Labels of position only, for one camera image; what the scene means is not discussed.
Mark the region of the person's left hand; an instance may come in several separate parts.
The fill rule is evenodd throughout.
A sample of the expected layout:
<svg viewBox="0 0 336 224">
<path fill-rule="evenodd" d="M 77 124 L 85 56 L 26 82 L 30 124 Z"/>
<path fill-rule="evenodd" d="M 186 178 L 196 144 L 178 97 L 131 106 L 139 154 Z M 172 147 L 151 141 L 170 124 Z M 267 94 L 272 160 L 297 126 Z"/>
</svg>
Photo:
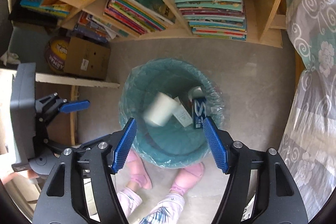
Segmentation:
<svg viewBox="0 0 336 224">
<path fill-rule="evenodd" d="M 39 175 L 35 173 L 33 170 L 24 170 L 21 172 L 14 172 L 12 170 L 1 170 L 1 182 L 3 184 L 7 184 L 9 181 L 19 176 L 27 179 L 33 179 L 39 177 Z"/>
</svg>

